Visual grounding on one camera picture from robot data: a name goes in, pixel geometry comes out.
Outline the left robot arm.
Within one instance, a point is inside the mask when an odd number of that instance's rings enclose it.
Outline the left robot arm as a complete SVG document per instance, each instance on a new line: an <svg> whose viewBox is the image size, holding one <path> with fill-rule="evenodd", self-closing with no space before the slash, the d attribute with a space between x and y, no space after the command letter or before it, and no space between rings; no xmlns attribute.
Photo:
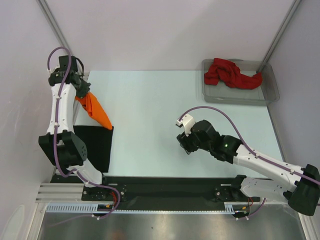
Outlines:
<svg viewBox="0 0 320 240"><path fill-rule="evenodd" d="M75 174L100 200L110 196L111 188L103 183L103 174L88 159L88 149L74 131L74 102L90 91L90 84L78 71L81 63L75 56L58 58L58 67L49 75L52 108L46 134L39 136L38 143L59 173L67 178Z"/></svg>

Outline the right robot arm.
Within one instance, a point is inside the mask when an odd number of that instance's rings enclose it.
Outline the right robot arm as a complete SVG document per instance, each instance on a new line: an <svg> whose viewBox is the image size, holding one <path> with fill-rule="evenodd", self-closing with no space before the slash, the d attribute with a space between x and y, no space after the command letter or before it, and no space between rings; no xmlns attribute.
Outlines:
<svg viewBox="0 0 320 240"><path fill-rule="evenodd" d="M230 135L221 135L210 122L196 122L185 115L176 126L183 129L176 139L187 154L198 150L210 153L216 160L251 169L263 179L238 175L231 196L242 201L259 197L287 203L296 212L313 216L320 200L320 172L311 165L305 167L269 158Z"/></svg>

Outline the orange t-shirt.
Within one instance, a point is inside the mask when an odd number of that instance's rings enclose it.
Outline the orange t-shirt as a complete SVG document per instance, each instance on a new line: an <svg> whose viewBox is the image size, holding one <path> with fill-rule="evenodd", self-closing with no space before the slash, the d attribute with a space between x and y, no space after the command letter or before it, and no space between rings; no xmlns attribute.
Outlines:
<svg viewBox="0 0 320 240"><path fill-rule="evenodd" d="M94 94L88 92L84 97L75 97L75 100L80 103L82 108L87 112L88 116L99 123L102 127L112 130L112 123L99 103L98 99Z"/></svg>

